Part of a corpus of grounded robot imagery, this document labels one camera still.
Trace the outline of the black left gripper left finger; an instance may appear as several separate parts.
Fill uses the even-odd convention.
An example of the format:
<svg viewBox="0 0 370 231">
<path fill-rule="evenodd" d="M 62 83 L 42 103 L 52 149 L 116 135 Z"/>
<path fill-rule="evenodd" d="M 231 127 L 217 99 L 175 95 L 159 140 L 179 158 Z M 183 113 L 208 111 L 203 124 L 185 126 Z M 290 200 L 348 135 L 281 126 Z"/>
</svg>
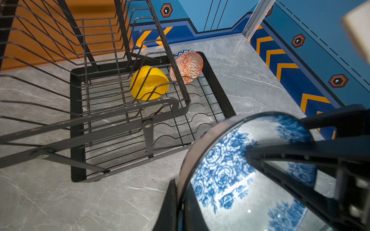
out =
<svg viewBox="0 0 370 231">
<path fill-rule="evenodd" d="M 196 200 L 192 186 L 186 190 L 181 206 L 177 204 L 175 180 L 171 180 L 154 231 L 207 231 L 209 230 Z"/>
</svg>

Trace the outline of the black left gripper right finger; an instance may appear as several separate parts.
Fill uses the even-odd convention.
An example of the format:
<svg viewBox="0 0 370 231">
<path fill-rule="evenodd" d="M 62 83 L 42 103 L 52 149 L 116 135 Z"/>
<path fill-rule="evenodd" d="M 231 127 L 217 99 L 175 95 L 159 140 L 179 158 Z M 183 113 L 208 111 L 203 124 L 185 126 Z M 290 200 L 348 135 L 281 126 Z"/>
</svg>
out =
<svg viewBox="0 0 370 231">
<path fill-rule="evenodd" d="M 306 117 L 308 129 L 335 127 L 334 140 L 275 145 L 247 151 L 248 163 L 289 192 L 336 231 L 370 228 L 370 111 L 349 105 Z M 336 175 L 333 198 L 278 171 L 270 161 L 311 164 Z"/>
</svg>

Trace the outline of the blue floral bowl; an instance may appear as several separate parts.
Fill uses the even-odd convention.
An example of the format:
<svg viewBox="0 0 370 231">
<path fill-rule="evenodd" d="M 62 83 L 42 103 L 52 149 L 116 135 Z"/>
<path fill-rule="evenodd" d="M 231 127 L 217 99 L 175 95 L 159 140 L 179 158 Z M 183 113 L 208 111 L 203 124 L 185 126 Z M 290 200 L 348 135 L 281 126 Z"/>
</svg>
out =
<svg viewBox="0 0 370 231">
<path fill-rule="evenodd" d="M 184 231 L 295 231 L 307 208 L 248 163 L 251 149 L 313 141 L 294 116 L 238 115 L 191 145 L 177 185 Z"/>
</svg>

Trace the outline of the yellow bowl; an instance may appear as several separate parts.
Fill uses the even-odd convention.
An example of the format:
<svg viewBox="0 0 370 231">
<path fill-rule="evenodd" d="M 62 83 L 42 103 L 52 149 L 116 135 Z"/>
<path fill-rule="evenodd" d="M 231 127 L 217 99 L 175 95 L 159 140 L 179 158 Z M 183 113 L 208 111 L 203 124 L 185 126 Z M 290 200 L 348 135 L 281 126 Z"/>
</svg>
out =
<svg viewBox="0 0 370 231">
<path fill-rule="evenodd" d="M 137 70 L 131 79 L 130 93 L 140 101 L 155 100 L 169 89 L 169 80 L 162 70 L 149 65 Z"/>
</svg>

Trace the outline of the orange patterned bowl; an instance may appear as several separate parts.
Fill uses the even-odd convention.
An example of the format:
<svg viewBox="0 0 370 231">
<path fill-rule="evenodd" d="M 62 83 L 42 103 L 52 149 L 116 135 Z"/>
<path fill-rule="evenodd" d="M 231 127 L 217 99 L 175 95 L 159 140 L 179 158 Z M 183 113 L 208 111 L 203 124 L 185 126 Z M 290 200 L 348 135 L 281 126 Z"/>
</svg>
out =
<svg viewBox="0 0 370 231">
<path fill-rule="evenodd" d="M 174 58 L 185 84 L 190 84 L 201 74 L 204 61 L 199 53 L 193 50 L 181 50 L 174 55 Z"/>
</svg>

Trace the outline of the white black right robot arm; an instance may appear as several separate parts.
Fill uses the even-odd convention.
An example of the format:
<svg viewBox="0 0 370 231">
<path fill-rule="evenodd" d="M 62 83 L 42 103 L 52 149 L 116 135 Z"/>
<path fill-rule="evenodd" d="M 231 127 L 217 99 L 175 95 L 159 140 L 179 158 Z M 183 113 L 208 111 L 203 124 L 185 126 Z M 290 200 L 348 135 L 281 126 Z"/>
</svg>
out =
<svg viewBox="0 0 370 231">
<path fill-rule="evenodd" d="M 358 55 L 370 63 L 370 1 L 365 1 L 341 19 L 348 38 Z"/>
</svg>

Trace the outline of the aluminium right corner post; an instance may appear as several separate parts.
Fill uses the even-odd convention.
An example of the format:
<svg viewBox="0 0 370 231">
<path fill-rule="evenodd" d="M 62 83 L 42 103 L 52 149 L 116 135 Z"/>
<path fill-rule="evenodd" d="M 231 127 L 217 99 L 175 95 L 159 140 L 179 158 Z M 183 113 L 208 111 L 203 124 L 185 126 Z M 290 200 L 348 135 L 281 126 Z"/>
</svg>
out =
<svg viewBox="0 0 370 231">
<path fill-rule="evenodd" d="M 242 32 L 247 41 L 251 41 L 253 35 L 257 31 L 258 27 L 261 25 L 262 21 L 264 20 L 274 3 L 275 0 L 260 0 L 258 2 Z"/>
</svg>

